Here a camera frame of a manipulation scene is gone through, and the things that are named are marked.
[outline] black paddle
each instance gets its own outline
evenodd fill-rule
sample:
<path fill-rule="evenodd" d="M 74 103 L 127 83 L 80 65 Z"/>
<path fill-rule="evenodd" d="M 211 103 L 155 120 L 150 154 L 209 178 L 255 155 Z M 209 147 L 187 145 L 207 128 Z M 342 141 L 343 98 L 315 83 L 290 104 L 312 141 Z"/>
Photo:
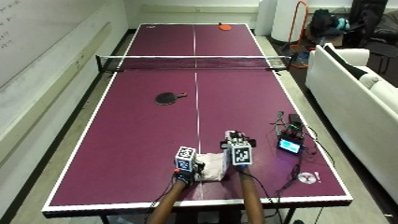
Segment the black paddle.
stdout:
<path fill-rule="evenodd" d="M 177 101 L 178 98 L 186 97 L 186 96 L 187 96 L 186 93 L 175 95 L 173 92 L 163 92 L 157 96 L 154 102 L 158 105 L 171 105 Z"/>

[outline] human arm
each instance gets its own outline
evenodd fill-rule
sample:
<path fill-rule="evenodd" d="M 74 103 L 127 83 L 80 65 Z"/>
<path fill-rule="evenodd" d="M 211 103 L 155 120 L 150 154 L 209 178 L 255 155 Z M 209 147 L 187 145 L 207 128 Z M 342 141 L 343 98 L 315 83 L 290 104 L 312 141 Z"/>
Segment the human arm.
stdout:
<path fill-rule="evenodd" d="M 165 194 L 161 199 L 159 205 L 153 211 L 153 214 L 149 218 L 149 224 L 162 224 L 166 222 L 166 219 L 170 215 L 173 204 L 179 197 L 179 194 L 185 188 L 186 184 L 182 180 L 177 179 L 173 185 L 173 188 Z"/>
<path fill-rule="evenodd" d="M 239 185 L 243 194 L 245 209 L 247 213 L 250 224 L 263 224 L 263 212 L 262 205 L 258 197 L 255 183 L 250 177 L 249 167 L 243 167 L 238 172 Z"/>

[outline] whiteboard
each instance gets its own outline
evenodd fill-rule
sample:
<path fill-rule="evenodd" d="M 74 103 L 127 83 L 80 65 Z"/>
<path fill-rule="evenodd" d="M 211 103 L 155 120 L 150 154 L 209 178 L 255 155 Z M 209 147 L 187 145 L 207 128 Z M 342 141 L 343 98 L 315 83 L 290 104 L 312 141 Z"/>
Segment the whiteboard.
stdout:
<path fill-rule="evenodd" d="M 0 89 L 100 8 L 104 1 L 0 1 Z"/>

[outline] white couch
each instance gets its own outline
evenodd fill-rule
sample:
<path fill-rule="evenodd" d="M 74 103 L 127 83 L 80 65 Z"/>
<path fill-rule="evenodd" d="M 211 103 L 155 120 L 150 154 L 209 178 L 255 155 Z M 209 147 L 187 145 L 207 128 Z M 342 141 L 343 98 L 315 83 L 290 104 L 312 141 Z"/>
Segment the white couch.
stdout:
<path fill-rule="evenodd" d="M 334 52 L 367 74 L 356 79 L 315 46 L 306 86 L 350 151 L 398 203 L 398 89 L 366 67 L 366 49 Z"/>

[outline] glove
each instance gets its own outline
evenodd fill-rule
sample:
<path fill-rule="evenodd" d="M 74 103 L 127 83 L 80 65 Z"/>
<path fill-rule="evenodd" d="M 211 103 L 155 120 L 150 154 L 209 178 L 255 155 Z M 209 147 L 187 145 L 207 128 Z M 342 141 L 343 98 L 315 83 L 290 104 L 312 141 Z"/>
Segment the glove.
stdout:
<path fill-rule="evenodd" d="M 186 188 L 189 188 L 193 185 L 193 183 L 198 180 L 203 166 L 203 162 L 195 161 L 195 165 L 193 167 L 191 172 L 182 171 L 181 169 L 174 170 L 174 178 L 185 183 Z"/>
<path fill-rule="evenodd" d="M 185 188 L 187 189 L 195 182 L 195 170 L 189 172 L 182 171 L 181 169 L 175 169 L 174 178 L 185 183 Z"/>

